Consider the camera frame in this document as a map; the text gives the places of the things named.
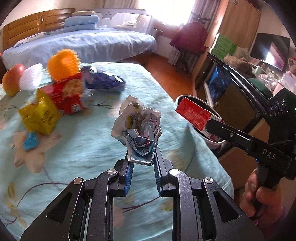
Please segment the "person's right hand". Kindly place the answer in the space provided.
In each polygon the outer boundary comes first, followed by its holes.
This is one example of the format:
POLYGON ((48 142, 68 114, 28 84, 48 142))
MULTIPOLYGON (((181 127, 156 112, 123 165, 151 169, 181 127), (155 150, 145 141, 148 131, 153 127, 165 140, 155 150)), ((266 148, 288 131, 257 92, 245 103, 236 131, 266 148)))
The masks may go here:
POLYGON ((276 185, 274 189, 259 187, 256 169, 248 177, 240 203, 240 208, 249 217, 254 217, 256 213, 253 205, 254 200, 266 206, 265 211, 258 220, 258 227, 265 228, 271 226, 280 219, 283 212, 283 191, 281 185, 276 185))

